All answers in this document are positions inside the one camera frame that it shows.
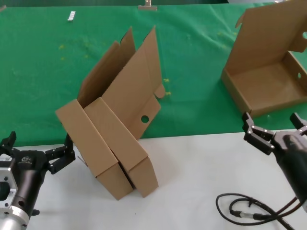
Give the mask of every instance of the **hole in cardboard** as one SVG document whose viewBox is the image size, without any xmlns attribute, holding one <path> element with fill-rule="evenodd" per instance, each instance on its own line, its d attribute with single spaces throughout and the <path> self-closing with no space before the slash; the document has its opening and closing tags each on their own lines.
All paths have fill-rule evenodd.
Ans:
<svg viewBox="0 0 307 230">
<path fill-rule="evenodd" d="M 143 123 L 147 123 L 147 122 L 149 122 L 149 117 L 146 116 L 146 115 L 144 115 L 144 116 L 141 117 L 141 121 L 142 121 Z"/>
</svg>

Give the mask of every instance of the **cardboard flap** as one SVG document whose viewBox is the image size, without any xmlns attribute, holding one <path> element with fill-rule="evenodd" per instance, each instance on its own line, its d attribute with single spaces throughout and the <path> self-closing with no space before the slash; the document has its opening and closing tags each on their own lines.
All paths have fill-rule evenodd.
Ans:
<svg viewBox="0 0 307 230">
<path fill-rule="evenodd" d="M 146 102 L 146 105 L 139 111 L 139 113 L 135 116 L 133 122 L 128 127 L 130 133 L 136 139 L 140 139 L 151 121 L 158 114 L 160 109 L 161 105 L 159 104 L 155 96 L 152 95 L 150 99 Z M 148 118 L 148 122 L 142 121 L 143 116 Z"/>
<path fill-rule="evenodd" d="M 301 86 L 307 96 L 307 72 L 291 52 L 287 52 L 283 58 L 283 64 L 293 79 Z"/>
<path fill-rule="evenodd" d="M 307 19 L 307 1 L 291 0 L 250 8 L 243 22 L 226 68 L 240 73 L 281 61 Z"/>
<path fill-rule="evenodd" d="M 118 163 L 76 99 L 58 109 L 56 115 L 95 177 Z"/>
<path fill-rule="evenodd" d="M 133 39 L 132 27 L 129 28 L 129 30 L 121 39 L 120 46 L 125 56 L 125 63 L 127 63 L 130 58 L 135 54 L 135 44 Z"/>
<path fill-rule="evenodd" d="M 162 85 L 159 49 L 155 32 L 155 26 L 145 37 L 140 49 L 141 48 L 144 48 L 145 51 L 152 92 L 154 93 Z M 159 98 L 162 98 L 164 97 L 164 94 L 158 94 L 157 96 Z"/>
<path fill-rule="evenodd" d="M 243 13 L 243 14 L 241 15 L 241 17 L 239 17 L 239 19 L 238 19 L 238 21 L 237 21 L 237 23 L 236 23 L 235 28 L 238 28 L 238 27 L 243 23 L 244 14 L 245 14 L 245 13 Z"/>
<path fill-rule="evenodd" d="M 293 42 L 290 45 L 289 50 L 302 53 L 305 51 L 306 47 L 307 47 L 307 18 L 304 24 L 296 33 L 296 36 L 293 39 Z"/>
<path fill-rule="evenodd" d="M 130 28 L 123 36 L 120 45 L 114 42 L 84 79 L 77 98 L 83 108 L 106 91 L 134 53 L 135 45 Z"/>
<path fill-rule="evenodd" d="M 152 96 L 151 85 L 145 52 L 140 47 L 102 95 L 102 99 L 121 122 L 130 127 Z"/>
<path fill-rule="evenodd" d="M 127 171 L 148 156 L 138 141 L 101 98 L 92 102 L 84 110 Z"/>
</svg>

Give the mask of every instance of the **cardboard panel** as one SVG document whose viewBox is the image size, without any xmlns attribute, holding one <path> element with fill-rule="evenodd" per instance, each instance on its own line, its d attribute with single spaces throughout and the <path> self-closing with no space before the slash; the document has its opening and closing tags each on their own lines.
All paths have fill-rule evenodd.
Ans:
<svg viewBox="0 0 307 230">
<path fill-rule="evenodd" d="M 249 112 L 251 111 L 251 107 L 248 104 L 248 102 L 245 100 L 242 93 L 239 91 L 239 89 L 235 86 L 233 81 L 231 80 L 231 76 L 227 73 L 227 71 L 224 69 L 222 72 L 221 79 L 231 94 L 232 98 L 234 99 L 236 105 L 238 106 L 241 113 Z"/>
<path fill-rule="evenodd" d="M 84 79 L 77 98 L 83 108 L 107 90 L 134 53 L 135 46 L 130 28 L 122 38 L 120 45 L 118 42 L 114 42 Z"/>
<path fill-rule="evenodd" d="M 232 80 L 251 106 L 252 114 L 293 105 L 306 96 L 282 63 L 234 75 Z"/>
<path fill-rule="evenodd" d="M 116 200 L 120 200 L 133 191 L 132 186 L 118 163 L 99 175 L 97 180 L 103 184 Z"/>
<path fill-rule="evenodd" d="M 303 88 L 305 91 L 305 96 L 307 96 L 307 72 L 304 67 L 298 62 L 291 52 L 287 52 L 284 56 L 283 65 L 293 79 L 296 80 Z"/>
<path fill-rule="evenodd" d="M 141 47 L 117 75 L 102 99 L 129 127 L 152 93 L 145 52 Z"/>
<path fill-rule="evenodd" d="M 84 110 L 126 170 L 131 170 L 148 156 L 101 98 L 92 102 Z"/>
<path fill-rule="evenodd" d="M 307 39 L 304 38 L 303 33 L 307 33 L 307 17 L 300 30 L 296 33 L 289 50 L 295 52 L 304 52 L 307 47 Z"/>
<path fill-rule="evenodd" d="M 305 0 L 247 9 L 226 64 L 228 72 L 241 73 L 281 61 L 306 21 L 306 9 Z"/>
<path fill-rule="evenodd" d="M 143 197 L 159 186 L 153 165 L 148 157 L 129 172 L 129 177 Z"/>
<path fill-rule="evenodd" d="M 162 85 L 159 49 L 155 26 L 145 37 L 141 47 L 143 47 L 145 51 L 152 92 L 154 93 L 158 89 L 158 87 Z"/>
<path fill-rule="evenodd" d="M 120 46 L 125 56 L 125 63 L 128 63 L 130 58 L 135 54 L 135 44 L 133 39 L 132 27 L 126 32 L 120 41 Z"/>
<path fill-rule="evenodd" d="M 294 100 L 294 101 L 290 101 L 290 102 L 287 102 L 287 103 L 280 103 L 280 104 L 275 104 L 275 105 L 272 105 L 270 107 L 266 107 L 266 108 L 263 108 L 263 109 L 257 109 L 257 110 L 253 110 L 251 111 L 250 115 L 252 117 L 257 117 L 257 116 L 261 116 L 263 114 L 266 114 L 266 113 L 269 113 L 269 112 L 272 112 L 272 111 L 276 111 L 276 110 L 279 110 L 279 109 L 285 109 L 285 108 L 288 108 L 290 106 L 293 106 L 293 105 L 296 105 L 296 104 L 299 104 L 299 103 L 302 103 L 302 102 L 305 102 L 306 99 L 297 99 L 297 100 Z"/>
<path fill-rule="evenodd" d="M 76 99 L 58 109 L 56 115 L 94 176 L 118 162 Z"/>
<path fill-rule="evenodd" d="M 137 140 L 141 138 L 150 122 L 154 119 L 154 117 L 158 114 L 161 109 L 161 105 L 157 101 L 154 95 L 150 97 L 150 99 L 146 102 L 146 105 L 139 111 L 139 113 L 135 116 L 134 121 L 128 127 L 130 133 Z M 147 116 L 149 121 L 147 123 L 142 122 L 142 116 Z"/>
</svg>

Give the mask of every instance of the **box lid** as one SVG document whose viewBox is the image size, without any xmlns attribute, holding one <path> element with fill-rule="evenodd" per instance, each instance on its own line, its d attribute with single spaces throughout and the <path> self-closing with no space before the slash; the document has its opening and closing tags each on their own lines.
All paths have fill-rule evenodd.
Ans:
<svg viewBox="0 0 307 230">
<path fill-rule="evenodd" d="M 281 61 L 287 51 L 303 52 L 307 39 L 307 1 L 291 0 L 246 9 L 226 64 L 230 74 Z"/>
<path fill-rule="evenodd" d="M 56 115 L 95 177 L 118 163 L 76 99 L 58 109 Z"/>
</svg>

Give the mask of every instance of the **cable connector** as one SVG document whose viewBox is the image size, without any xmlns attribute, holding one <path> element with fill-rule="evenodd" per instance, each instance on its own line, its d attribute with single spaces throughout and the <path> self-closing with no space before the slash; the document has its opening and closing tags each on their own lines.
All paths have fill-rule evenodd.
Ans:
<svg viewBox="0 0 307 230">
<path fill-rule="evenodd" d="M 241 217 L 241 211 L 234 211 L 234 210 L 229 210 L 230 214 L 235 216 L 235 217 Z"/>
<path fill-rule="evenodd" d="M 247 213 L 247 212 L 241 212 L 240 217 L 241 218 L 254 219 L 254 214 Z"/>
<path fill-rule="evenodd" d="M 265 220 L 265 219 L 269 219 L 269 218 L 272 218 L 272 215 L 264 215 L 264 214 L 260 214 L 260 213 L 255 213 L 253 215 L 254 220 Z"/>
</svg>

